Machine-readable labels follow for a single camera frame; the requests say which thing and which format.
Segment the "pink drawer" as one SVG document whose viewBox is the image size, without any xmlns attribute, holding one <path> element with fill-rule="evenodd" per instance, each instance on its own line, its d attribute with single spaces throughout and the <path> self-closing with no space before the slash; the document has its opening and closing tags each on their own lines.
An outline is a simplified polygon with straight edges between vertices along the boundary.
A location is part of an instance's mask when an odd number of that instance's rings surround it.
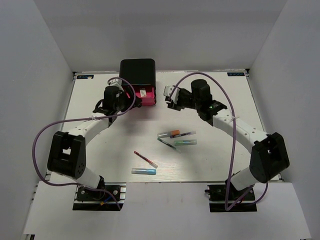
<svg viewBox="0 0 320 240">
<path fill-rule="evenodd" d="M 133 85 L 136 95 L 135 107 L 148 107 L 156 104 L 156 87 L 153 85 Z"/>
</svg>

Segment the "white eraser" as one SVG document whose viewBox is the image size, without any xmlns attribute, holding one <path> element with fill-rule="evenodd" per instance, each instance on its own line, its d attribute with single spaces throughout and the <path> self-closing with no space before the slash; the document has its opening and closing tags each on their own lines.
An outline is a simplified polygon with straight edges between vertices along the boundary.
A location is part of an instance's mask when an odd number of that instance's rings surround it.
<svg viewBox="0 0 320 240">
<path fill-rule="evenodd" d="M 141 98 L 146 98 L 148 95 L 147 95 L 147 91 L 146 91 L 146 89 L 145 88 L 141 88 L 140 90 L 139 90 L 139 93 L 140 93 L 140 97 Z"/>
</svg>

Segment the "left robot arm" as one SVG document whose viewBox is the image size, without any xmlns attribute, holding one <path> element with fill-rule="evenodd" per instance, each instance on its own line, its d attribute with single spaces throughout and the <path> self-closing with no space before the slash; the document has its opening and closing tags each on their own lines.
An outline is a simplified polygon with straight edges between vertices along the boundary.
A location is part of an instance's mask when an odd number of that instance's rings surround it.
<svg viewBox="0 0 320 240">
<path fill-rule="evenodd" d="M 97 102 L 89 120 L 69 131 L 57 131 L 53 135 L 47 162 L 48 170 L 87 187 L 88 193 L 94 199 L 103 198 L 106 193 L 104 178 L 87 167 L 86 146 L 113 124 L 118 113 L 124 113 L 135 104 L 140 106 L 141 101 L 133 89 L 107 86 L 103 99 Z"/>
</svg>

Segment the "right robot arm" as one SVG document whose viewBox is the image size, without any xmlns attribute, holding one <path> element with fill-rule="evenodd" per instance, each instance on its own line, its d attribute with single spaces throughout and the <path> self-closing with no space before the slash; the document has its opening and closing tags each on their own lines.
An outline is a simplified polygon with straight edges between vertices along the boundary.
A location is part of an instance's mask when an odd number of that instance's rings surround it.
<svg viewBox="0 0 320 240">
<path fill-rule="evenodd" d="M 226 195 L 236 200 L 244 189 L 256 183 L 267 183 L 290 165 L 284 138 L 279 133 L 260 131 L 239 118 L 223 103 L 214 100 L 210 86 L 204 79 L 191 82 L 191 91 L 167 85 L 165 100 L 170 109 L 196 110 L 198 116 L 211 126 L 225 132 L 250 153 L 249 166 L 231 176 L 225 188 Z"/>
</svg>

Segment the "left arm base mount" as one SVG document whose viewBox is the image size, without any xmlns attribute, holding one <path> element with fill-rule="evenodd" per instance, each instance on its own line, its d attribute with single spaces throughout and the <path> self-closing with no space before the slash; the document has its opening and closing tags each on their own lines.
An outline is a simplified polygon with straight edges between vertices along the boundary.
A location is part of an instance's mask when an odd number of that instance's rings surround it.
<svg viewBox="0 0 320 240">
<path fill-rule="evenodd" d="M 73 211 L 114 212 L 120 211 L 125 203 L 126 183 L 105 183 L 105 192 L 77 187 L 73 201 Z"/>
</svg>

